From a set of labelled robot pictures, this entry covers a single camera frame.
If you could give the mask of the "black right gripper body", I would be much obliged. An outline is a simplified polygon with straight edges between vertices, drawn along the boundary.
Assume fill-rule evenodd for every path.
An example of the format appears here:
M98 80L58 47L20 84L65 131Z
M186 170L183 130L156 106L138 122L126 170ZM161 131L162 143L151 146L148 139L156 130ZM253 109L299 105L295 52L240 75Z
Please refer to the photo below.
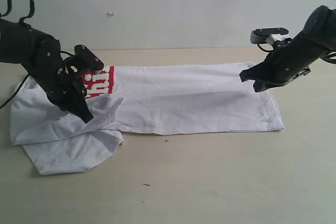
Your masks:
M286 46L268 56L260 70L262 86L277 86L288 82L294 75L323 55L323 48L297 35Z

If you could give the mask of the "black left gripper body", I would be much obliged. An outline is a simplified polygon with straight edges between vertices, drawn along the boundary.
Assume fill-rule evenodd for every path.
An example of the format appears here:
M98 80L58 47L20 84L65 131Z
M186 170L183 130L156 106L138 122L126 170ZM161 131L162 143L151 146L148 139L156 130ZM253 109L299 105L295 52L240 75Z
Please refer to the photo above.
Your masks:
M66 73L60 55L60 42L45 37L26 64L26 70L45 91L48 100L62 109L86 109L88 106L73 78Z

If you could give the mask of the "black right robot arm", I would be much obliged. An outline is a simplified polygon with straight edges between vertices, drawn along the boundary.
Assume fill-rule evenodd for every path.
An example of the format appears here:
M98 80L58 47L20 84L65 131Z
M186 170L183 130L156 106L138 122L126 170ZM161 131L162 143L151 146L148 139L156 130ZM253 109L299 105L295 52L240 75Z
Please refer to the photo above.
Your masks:
M335 64L335 10L321 5L295 37L282 27L255 29L250 42L267 53L263 62L243 70L242 82L252 80L255 92L283 87L310 73L318 59Z

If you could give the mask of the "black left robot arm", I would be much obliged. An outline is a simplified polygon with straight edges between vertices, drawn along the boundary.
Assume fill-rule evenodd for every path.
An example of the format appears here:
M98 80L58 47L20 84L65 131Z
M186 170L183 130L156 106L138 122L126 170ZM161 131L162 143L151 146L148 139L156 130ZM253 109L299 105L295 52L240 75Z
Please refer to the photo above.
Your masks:
M85 87L67 70L59 40L28 25L1 20L1 62L20 64L61 110L93 119L85 101Z

